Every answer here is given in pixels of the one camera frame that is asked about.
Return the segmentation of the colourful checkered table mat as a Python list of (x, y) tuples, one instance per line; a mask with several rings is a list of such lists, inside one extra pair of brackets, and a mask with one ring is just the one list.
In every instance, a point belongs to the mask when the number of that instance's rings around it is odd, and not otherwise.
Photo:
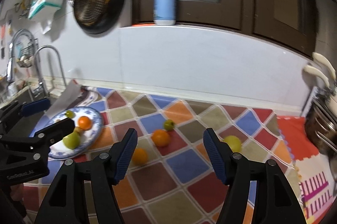
[[(98, 139), (75, 158), (94, 159), (120, 141), (130, 127), (138, 132), (138, 147), (147, 151), (143, 166), (130, 164), (114, 193), (126, 223), (214, 223), (227, 187), (217, 179), (203, 146), (202, 134), (211, 127), (224, 139), (241, 140), (242, 154), (252, 161), (275, 160), (283, 173), (290, 165), (274, 155), (281, 141), (277, 116), (270, 109), (212, 104), (180, 98), (141, 94), (107, 88), (84, 92), (74, 106), (99, 111), (103, 128)], [(167, 131), (171, 142), (157, 147), (155, 130), (164, 130), (167, 119), (175, 123)]]

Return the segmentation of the yellow-green apple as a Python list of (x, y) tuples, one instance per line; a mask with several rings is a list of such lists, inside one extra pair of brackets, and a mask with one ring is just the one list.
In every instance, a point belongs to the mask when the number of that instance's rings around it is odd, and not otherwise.
[(229, 147), (231, 148), (232, 152), (241, 152), (242, 149), (242, 143), (241, 140), (234, 136), (229, 135), (223, 139), (223, 142), (227, 143)]

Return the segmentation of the chrome kitchen faucet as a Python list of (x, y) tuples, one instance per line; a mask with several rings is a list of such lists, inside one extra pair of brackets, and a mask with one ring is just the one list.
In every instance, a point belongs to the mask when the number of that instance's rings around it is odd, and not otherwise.
[(15, 65), (21, 68), (33, 66), (33, 56), (38, 49), (38, 41), (28, 29), (20, 29), (9, 43), (9, 60), (6, 69), (6, 81), (15, 81)]

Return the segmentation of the orange tangerine with stem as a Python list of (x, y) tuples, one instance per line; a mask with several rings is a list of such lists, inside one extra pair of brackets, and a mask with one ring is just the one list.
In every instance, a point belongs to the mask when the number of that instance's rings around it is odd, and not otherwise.
[(165, 147), (170, 144), (171, 136), (165, 130), (155, 130), (152, 133), (151, 140), (157, 147)]

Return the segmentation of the large green apple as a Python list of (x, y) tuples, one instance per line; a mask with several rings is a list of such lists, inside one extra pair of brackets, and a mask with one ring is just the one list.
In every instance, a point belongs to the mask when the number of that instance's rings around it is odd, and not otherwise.
[(74, 131), (64, 137), (62, 141), (67, 148), (74, 150), (80, 145), (80, 135), (76, 131)]

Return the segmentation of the small green fruit on plate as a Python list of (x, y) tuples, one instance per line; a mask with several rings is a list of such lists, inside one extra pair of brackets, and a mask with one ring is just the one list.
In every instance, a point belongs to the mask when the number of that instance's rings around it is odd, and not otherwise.
[(73, 112), (73, 111), (71, 111), (71, 110), (67, 110), (67, 111), (65, 112), (65, 116), (66, 116), (67, 118), (73, 119), (73, 118), (75, 117), (75, 112)]

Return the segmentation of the brown longan fruit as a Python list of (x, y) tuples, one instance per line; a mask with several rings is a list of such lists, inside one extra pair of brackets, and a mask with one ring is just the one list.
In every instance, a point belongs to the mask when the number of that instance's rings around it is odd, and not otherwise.
[(80, 127), (75, 127), (74, 132), (76, 132), (78, 134), (82, 134), (83, 130)]

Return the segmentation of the blue white porcelain plate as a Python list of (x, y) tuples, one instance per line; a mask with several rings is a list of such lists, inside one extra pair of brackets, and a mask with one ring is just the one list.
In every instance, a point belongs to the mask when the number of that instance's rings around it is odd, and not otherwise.
[(90, 130), (85, 131), (80, 136), (80, 144), (75, 149), (69, 149), (68, 147), (66, 147), (62, 140), (56, 142), (50, 147), (50, 158), (57, 160), (66, 160), (76, 157), (80, 153), (87, 150), (99, 137), (102, 131), (103, 119), (100, 115), (100, 112), (98, 112), (97, 110), (87, 106), (72, 107), (69, 110), (75, 114), (72, 120), (74, 121), (76, 126), (78, 126), (78, 120), (80, 119), (80, 117), (86, 116), (91, 120), (92, 127)]

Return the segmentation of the tangerine on plate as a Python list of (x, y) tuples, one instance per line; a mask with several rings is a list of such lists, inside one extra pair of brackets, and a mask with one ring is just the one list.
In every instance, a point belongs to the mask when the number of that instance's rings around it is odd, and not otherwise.
[(81, 130), (90, 130), (92, 128), (92, 121), (87, 116), (81, 116), (78, 118), (78, 127)]

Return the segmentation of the red patterned cloth mat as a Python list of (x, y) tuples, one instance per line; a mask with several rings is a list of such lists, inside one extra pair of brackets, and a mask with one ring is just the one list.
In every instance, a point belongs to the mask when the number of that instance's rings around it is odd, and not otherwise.
[(274, 155), (290, 165), (287, 179), (299, 198), (307, 223), (319, 223), (332, 206), (335, 181), (326, 155), (310, 142), (303, 117), (277, 117), (281, 141)]

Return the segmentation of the blue pump soap bottle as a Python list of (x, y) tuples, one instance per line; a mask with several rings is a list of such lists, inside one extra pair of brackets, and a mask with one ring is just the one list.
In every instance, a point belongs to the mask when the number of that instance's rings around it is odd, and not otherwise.
[(175, 25), (176, 0), (154, 0), (153, 18), (159, 26)]

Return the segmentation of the small green tangerine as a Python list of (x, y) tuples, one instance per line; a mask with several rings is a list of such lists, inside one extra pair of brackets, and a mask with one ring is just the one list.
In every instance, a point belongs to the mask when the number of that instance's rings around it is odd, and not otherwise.
[(173, 131), (173, 129), (175, 128), (175, 123), (173, 120), (171, 119), (167, 119), (164, 121), (164, 124), (163, 124), (163, 128), (166, 130), (166, 131)]

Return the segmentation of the black frying pan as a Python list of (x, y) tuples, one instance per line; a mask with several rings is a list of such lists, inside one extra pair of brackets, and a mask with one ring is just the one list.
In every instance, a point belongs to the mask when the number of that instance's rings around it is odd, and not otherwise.
[(123, 6), (124, 0), (74, 0), (72, 8), (82, 30), (97, 35), (116, 24)]

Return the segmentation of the steel kitchen sink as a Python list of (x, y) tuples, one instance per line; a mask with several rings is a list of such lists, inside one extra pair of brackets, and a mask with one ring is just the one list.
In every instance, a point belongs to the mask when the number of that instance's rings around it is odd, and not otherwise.
[[(33, 98), (31, 95), (30, 90), (25, 90), (21, 94), (19, 94), (16, 98), (12, 97), (11, 101), (9, 101), (7, 104), (4, 106), (8, 105), (12, 101), (18, 101), (19, 103), (29, 103), (33, 101), (37, 101), (43, 98), (48, 98), (44, 97), (43, 95), (38, 95), (37, 98)], [(54, 98), (48, 98), (52, 103), (55, 101)], [(45, 114), (47, 110), (31, 115), (29, 117), (23, 117), (12, 129), (11, 131), (1, 131), (1, 134), (8, 134), (11, 136), (16, 136), (16, 137), (29, 137), (31, 133), (33, 132), (35, 126), (38, 124), (38, 121), (42, 118), (42, 116)]]

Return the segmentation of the small orange tangerine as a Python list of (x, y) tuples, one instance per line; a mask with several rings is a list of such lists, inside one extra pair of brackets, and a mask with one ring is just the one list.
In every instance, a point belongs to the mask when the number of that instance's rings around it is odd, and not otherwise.
[(136, 148), (132, 155), (131, 161), (136, 166), (143, 166), (148, 162), (147, 151), (143, 148)]

